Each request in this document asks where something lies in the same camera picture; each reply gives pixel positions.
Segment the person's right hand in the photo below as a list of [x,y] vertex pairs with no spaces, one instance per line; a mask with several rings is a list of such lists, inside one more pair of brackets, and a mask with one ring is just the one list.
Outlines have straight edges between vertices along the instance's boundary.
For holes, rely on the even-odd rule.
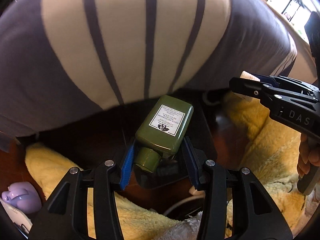
[[319,167],[319,147],[311,148],[308,143],[306,134],[301,134],[299,145],[299,158],[297,164],[297,172],[300,178],[308,174],[311,165]]

